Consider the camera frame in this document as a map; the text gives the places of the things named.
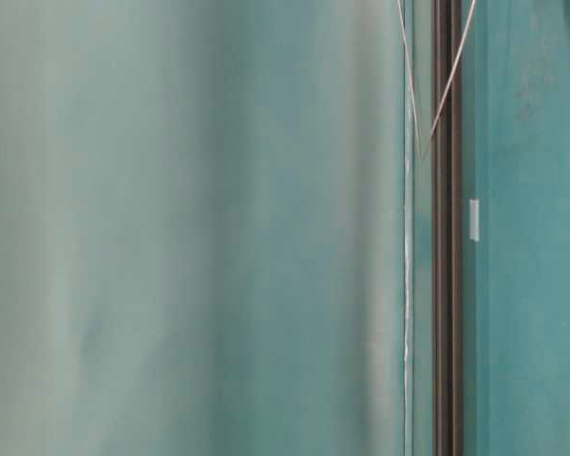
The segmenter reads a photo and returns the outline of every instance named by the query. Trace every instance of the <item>white string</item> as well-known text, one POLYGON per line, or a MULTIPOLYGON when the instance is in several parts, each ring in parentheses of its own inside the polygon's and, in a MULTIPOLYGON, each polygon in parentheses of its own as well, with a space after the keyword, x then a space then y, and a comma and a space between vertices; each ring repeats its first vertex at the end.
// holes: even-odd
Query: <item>white string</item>
POLYGON ((473 0, 471 2, 471 7, 468 11, 468 16, 466 18, 465 30, 463 31, 463 37, 460 40, 460 45, 458 46, 458 51, 456 52, 456 58, 454 59, 454 65, 452 66, 452 70, 449 73, 449 78, 447 79, 446 89, 444 90, 444 94, 441 96, 441 101, 439 102, 439 107, 437 108, 437 114, 435 115, 435 120, 433 121, 433 126, 430 128, 430 137, 431 139, 435 134, 435 129, 437 128, 437 124, 439 123, 439 119, 441 118, 441 111, 444 109, 444 105, 446 104, 447 95, 449 94, 449 90, 452 87, 452 81, 454 80, 454 76, 456 75, 456 70, 458 69, 458 64, 460 63, 460 58, 463 55, 463 48, 465 47, 466 37, 468 35, 468 30, 470 29, 471 22, 473 20, 473 16, 475 15, 475 6, 477 4, 477 0, 473 0))
POLYGON ((403 8, 401 7, 401 0, 397 0, 397 7, 399 7, 399 23, 401 24, 403 47, 406 53, 406 69, 408 71, 408 78, 409 78, 409 94, 411 95, 411 113, 414 120, 414 136, 416 138, 417 146, 420 150, 420 130, 419 130, 420 127, 418 126, 418 113, 416 110, 416 92, 414 89, 414 75, 411 70, 411 57, 409 53, 406 22, 403 18, 403 8))
MULTIPOLYGON (((449 77, 447 78, 446 88, 444 89, 444 93, 441 96, 439 101, 439 107, 437 108, 437 113, 435 114, 435 119, 433 120, 433 124, 430 128, 430 136, 428 137, 427 147, 430 144, 430 140, 435 134, 435 130, 437 125, 441 119, 441 113, 444 109, 444 105, 446 104, 447 95, 452 87, 452 82, 454 81, 454 76, 456 76, 456 71, 458 70, 458 65, 460 64, 460 59, 463 55, 463 49, 465 48, 466 37, 468 35, 468 31, 470 30, 471 23, 473 22, 473 17, 475 16, 475 7, 477 6, 477 0, 471 1, 471 6, 468 10, 468 16, 466 17, 465 29, 463 30, 463 36, 460 40, 460 45, 458 46, 458 50, 456 51, 456 58, 454 59, 454 64, 452 65, 452 70, 449 72, 449 77)), ((416 93, 414 89, 414 76, 411 69, 411 57, 409 52, 408 46, 408 38, 406 33, 406 24, 403 17, 403 8, 401 6, 401 0, 397 0, 397 7, 399 8, 399 23, 401 25, 401 33, 403 35, 403 46, 406 54, 406 69, 408 71, 408 79, 409 79, 409 93, 411 95, 411 110, 414 120, 414 132, 416 136, 416 142, 418 144, 418 149, 420 152, 420 157, 422 159, 422 148, 420 146, 420 133, 418 127, 418 113, 416 109, 416 93)))

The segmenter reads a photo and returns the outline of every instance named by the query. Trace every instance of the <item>teal door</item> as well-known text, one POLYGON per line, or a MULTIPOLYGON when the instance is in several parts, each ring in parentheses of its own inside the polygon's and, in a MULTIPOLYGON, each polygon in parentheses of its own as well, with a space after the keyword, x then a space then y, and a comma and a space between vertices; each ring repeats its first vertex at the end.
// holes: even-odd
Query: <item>teal door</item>
POLYGON ((570 455, 570 1, 480 2, 468 52, 466 454, 570 455))
POLYGON ((0 0, 0 456, 403 454, 400 36, 0 0))

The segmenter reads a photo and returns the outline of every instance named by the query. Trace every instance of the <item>dark metal frame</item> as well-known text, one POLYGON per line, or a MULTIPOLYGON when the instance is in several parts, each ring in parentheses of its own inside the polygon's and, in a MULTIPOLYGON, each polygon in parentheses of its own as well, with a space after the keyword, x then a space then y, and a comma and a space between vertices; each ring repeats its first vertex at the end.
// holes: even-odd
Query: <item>dark metal frame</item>
MULTIPOLYGON (((433 0, 433 105, 461 38, 461 0, 433 0)), ((434 454, 463 454, 460 70, 433 138, 434 454)))

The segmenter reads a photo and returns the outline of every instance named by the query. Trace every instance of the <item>white sticker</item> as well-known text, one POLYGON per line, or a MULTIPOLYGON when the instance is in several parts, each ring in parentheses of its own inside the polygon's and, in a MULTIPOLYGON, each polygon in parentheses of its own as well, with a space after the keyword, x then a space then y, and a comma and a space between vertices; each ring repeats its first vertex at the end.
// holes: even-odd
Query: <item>white sticker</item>
POLYGON ((468 236, 471 240, 479 242, 479 200, 470 199, 468 201, 468 236))

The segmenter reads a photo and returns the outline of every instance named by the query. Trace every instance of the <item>blurred curtain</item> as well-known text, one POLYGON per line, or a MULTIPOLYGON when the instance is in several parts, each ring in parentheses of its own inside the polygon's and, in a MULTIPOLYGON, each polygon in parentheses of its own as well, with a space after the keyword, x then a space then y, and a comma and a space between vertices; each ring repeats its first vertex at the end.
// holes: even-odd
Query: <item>blurred curtain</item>
POLYGON ((403 451, 387 0, 0 0, 0 456, 403 451))

